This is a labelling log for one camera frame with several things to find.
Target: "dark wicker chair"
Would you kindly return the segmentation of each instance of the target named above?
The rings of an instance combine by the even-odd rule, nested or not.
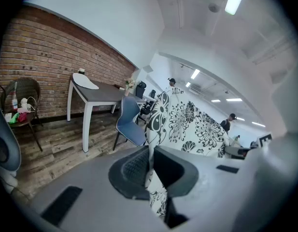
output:
[[[16,128],[16,127],[21,127],[24,125],[28,125],[33,133],[33,136],[37,142],[37,145],[39,147],[39,149],[41,151],[43,151],[41,145],[39,144],[39,141],[36,137],[36,134],[34,132],[34,129],[32,127],[31,121],[36,117],[39,121],[39,123],[41,124],[41,126],[43,126],[43,124],[41,123],[41,121],[38,118],[37,115],[37,108],[38,108],[38,104],[39,104],[39,100],[41,98],[41,88],[38,84],[37,81],[35,81],[34,79],[31,78],[19,78],[15,81],[13,81],[12,83],[10,83],[6,88],[5,88],[5,92],[2,92],[2,95],[0,96],[0,105],[2,108],[3,113],[11,113],[12,111],[12,106],[11,106],[11,101],[10,102],[10,108],[6,108],[5,109],[5,101],[7,96],[14,91],[14,86],[15,83],[17,82],[17,89],[16,89],[16,96],[17,96],[17,100],[18,100],[18,107],[21,107],[21,100],[23,98],[28,98],[28,97],[33,97],[36,100],[36,104],[35,101],[31,98],[28,100],[28,104],[31,104],[32,107],[34,107],[34,111],[31,111],[31,113],[27,113],[27,120],[23,121],[23,122],[16,122],[14,124],[9,124],[11,128]]]

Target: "wooden floor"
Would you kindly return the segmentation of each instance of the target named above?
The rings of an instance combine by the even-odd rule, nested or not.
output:
[[[91,118],[89,132],[89,151],[82,150],[83,118],[45,123],[34,127],[41,152],[33,138],[29,127],[18,128],[14,134],[21,148],[21,166],[17,172],[18,191],[12,195],[27,202],[44,186],[71,168],[85,160],[113,153],[113,145],[117,135],[115,128],[118,113],[94,115]],[[125,143],[119,137],[115,151],[135,147],[130,141]]]

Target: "air conditioner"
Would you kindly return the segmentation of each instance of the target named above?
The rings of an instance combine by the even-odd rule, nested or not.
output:
[[[191,86],[189,87],[189,91],[196,95],[199,95],[201,93],[200,87],[194,84],[191,84]]]
[[[193,94],[196,94],[196,95],[199,95],[199,94],[200,94],[200,92],[199,92],[198,90],[193,89],[192,87],[189,89],[189,91],[190,91],[191,93],[193,93]]]

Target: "table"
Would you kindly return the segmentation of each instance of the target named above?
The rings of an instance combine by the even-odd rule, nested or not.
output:
[[[96,84],[99,89],[88,89],[81,87],[75,83],[73,78],[71,78],[67,99],[67,121],[71,120],[71,95],[73,89],[77,91],[78,95],[85,102],[85,113],[83,117],[82,128],[82,144],[84,152],[88,151],[89,129],[93,106],[113,105],[111,113],[114,113],[115,106],[121,103],[125,93],[124,90],[120,90],[113,85],[100,83],[97,81],[92,81],[92,83]],[[145,101],[130,93],[128,96],[134,97],[137,104],[140,106],[140,109],[142,108],[142,105],[145,103]]]
[[[250,150],[250,148],[243,148],[243,147],[233,147],[233,146],[226,146],[225,152],[234,159],[244,159],[246,153]]]
[[[152,109],[153,109],[153,107],[155,105],[156,99],[154,99],[154,98],[152,98],[150,96],[145,96],[145,95],[143,95],[142,97],[145,98],[146,100],[149,100],[149,101],[153,102],[153,104],[151,106],[151,111],[152,111]]]

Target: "gray table top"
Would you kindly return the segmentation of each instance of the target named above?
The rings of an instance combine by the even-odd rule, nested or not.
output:
[[[120,102],[125,93],[124,90],[120,90],[117,87],[106,83],[91,81],[96,84],[99,89],[89,89],[76,84],[73,78],[71,78],[71,81],[88,102]],[[128,96],[134,97],[136,102],[145,103],[144,100],[131,93],[129,93]]]

